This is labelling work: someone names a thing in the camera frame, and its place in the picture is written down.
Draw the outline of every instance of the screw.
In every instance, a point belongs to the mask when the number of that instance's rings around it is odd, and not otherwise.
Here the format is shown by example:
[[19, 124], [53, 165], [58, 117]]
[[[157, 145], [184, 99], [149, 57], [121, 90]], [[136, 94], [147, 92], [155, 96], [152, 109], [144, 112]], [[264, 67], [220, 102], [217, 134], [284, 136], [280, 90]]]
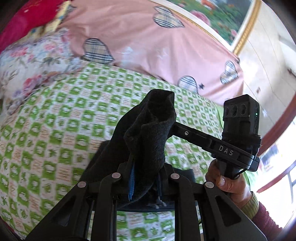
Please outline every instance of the screw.
[[173, 173], [171, 174], [170, 176], [172, 179], [179, 179], [180, 178], [180, 175], [178, 173]]
[[82, 181], [77, 184], [79, 188], [84, 188], [86, 186], [86, 182]]
[[120, 178], [121, 174], [119, 172], [112, 173], [113, 178]]
[[207, 188], [213, 188], [213, 187], [214, 187], [214, 183], [212, 183], [212, 182], [206, 182], [206, 183], [205, 183], [205, 186], [206, 186]]

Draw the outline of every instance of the hand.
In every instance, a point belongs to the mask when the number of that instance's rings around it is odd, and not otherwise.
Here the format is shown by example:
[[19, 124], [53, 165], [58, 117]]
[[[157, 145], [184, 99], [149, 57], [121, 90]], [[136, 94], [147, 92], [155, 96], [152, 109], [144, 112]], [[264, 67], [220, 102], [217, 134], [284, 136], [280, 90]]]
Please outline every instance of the hand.
[[205, 178], [207, 181], [215, 183], [222, 191], [231, 193], [230, 199], [240, 209], [252, 198], [252, 193], [249, 190], [244, 176], [240, 175], [236, 180], [221, 176], [216, 164], [216, 159], [211, 162]]

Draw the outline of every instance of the red fabric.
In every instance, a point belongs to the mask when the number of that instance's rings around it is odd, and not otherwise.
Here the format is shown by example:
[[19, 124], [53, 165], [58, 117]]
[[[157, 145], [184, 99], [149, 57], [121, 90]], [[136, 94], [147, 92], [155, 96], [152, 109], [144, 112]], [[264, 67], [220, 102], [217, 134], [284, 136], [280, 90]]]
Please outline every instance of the red fabric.
[[29, 0], [9, 21], [0, 34], [0, 53], [10, 44], [26, 36], [32, 28], [53, 20], [64, 0]]
[[275, 240], [283, 230], [272, 220], [261, 202], [259, 202], [259, 210], [252, 221], [264, 233], [268, 241]]

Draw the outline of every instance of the green ribbed cuff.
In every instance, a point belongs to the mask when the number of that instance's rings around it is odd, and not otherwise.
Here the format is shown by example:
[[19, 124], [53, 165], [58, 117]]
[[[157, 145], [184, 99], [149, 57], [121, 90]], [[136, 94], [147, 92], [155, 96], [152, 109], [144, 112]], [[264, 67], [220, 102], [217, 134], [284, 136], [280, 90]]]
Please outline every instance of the green ribbed cuff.
[[259, 201], [255, 194], [252, 192], [252, 198], [250, 201], [242, 207], [242, 212], [248, 216], [249, 219], [253, 219], [259, 210]]

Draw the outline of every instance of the floral pillow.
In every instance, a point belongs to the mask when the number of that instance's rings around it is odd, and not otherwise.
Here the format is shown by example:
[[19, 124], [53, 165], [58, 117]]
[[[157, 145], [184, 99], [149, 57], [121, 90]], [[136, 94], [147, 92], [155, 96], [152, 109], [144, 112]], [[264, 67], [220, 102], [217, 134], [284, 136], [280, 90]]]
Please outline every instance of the floral pillow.
[[3, 98], [0, 123], [33, 89], [48, 83], [51, 77], [76, 72], [80, 68], [81, 61], [73, 57], [65, 28], [33, 43], [8, 47], [0, 55], [0, 98]]

